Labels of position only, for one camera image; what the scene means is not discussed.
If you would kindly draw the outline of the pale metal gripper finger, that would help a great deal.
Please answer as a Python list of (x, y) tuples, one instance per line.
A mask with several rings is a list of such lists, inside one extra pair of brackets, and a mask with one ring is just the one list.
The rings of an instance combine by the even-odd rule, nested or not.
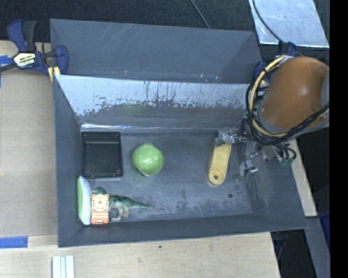
[(253, 165), (251, 160), (246, 160), (240, 163), (240, 177), (248, 178), (251, 174), (257, 172), (259, 169)]
[(237, 128), (235, 129), (221, 129), (217, 133), (215, 138), (215, 145), (223, 144), (236, 144), (242, 141), (241, 131)]

